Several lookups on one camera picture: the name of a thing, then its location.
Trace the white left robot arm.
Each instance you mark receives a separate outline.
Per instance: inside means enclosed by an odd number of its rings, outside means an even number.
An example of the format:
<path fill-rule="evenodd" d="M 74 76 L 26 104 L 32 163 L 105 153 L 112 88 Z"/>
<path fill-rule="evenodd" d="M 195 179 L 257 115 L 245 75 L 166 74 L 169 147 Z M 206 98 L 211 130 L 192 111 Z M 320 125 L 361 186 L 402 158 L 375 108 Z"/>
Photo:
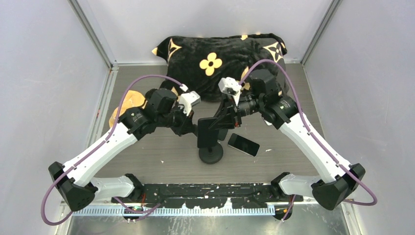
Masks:
<path fill-rule="evenodd" d="M 171 90 L 152 89 L 146 95 L 142 105 L 126 109 L 113 127 L 84 152 L 64 164 L 54 162 L 49 166 L 56 188 L 71 211 L 108 198 L 124 203 L 146 202 L 150 189 L 133 174 L 96 178 L 96 173 L 158 127 L 170 128 L 178 136 L 195 132 L 192 108 L 201 101 L 195 91 L 176 96 Z"/>

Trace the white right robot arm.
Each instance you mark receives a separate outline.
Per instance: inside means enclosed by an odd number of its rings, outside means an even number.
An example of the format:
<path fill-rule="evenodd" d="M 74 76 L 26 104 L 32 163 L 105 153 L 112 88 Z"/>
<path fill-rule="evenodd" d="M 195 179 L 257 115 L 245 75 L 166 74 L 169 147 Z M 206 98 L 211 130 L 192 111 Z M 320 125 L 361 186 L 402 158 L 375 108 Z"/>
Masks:
<path fill-rule="evenodd" d="M 239 127 L 242 117 L 259 112 L 264 121 L 287 136 L 317 170 L 317 176 L 298 176 L 284 172 L 272 182 L 274 194 L 286 201 L 298 195 L 313 197 L 323 208 L 335 209 L 358 187 L 365 174 L 361 164 L 351 164 L 338 155 L 315 130 L 291 97 L 279 93 L 277 81 L 265 69 L 248 77 L 249 90 L 231 77 L 222 78 L 218 87 L 223 94 L 223 108 L 215 129 Z"/>

